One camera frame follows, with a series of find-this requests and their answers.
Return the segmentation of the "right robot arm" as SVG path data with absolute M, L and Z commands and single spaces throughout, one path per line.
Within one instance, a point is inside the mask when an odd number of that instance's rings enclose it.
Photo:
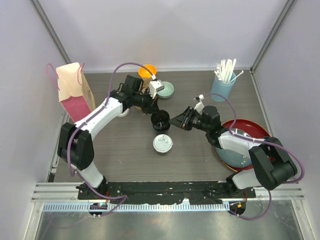
M 186 131 L 193 128 L 204 131 L 212 146 L 250 158 L 251 169 L 234 173 L 226 179 L 225 190 L 230 197 L 236 198 L 244 189 L 252 187 L 271 191 L 298 173 L 296 164 L 276 137 L 263 139 L 236 134 L 222 126 L 215 106 L 205 106 L 202 113 L 189 106 L 169 123 Z

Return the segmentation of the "black paper coffee cup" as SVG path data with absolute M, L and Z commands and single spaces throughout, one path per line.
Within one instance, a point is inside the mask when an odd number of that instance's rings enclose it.
M 170 129 L 170 115 L 165 110 L 160 110 L 151 115 L 152 127 L 156 132 L 167 132 Z

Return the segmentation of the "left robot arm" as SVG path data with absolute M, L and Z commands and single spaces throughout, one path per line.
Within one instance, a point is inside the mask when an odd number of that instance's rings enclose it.
M 143 92 L 142 81 L 127 75 L 119 89 L 111 91 L 93 112 L 74 124 L 65 123 L 60 129 L 57 155 L 90 185 L 89 194 L 97 200 L 106 195 L 107 181 L 94 163 L 93 140 L 96 135 L 131 107 L 141 108 L 144 114 L 159 111 L 157 93 L 164 89 L 163 82 L 154 78 Z

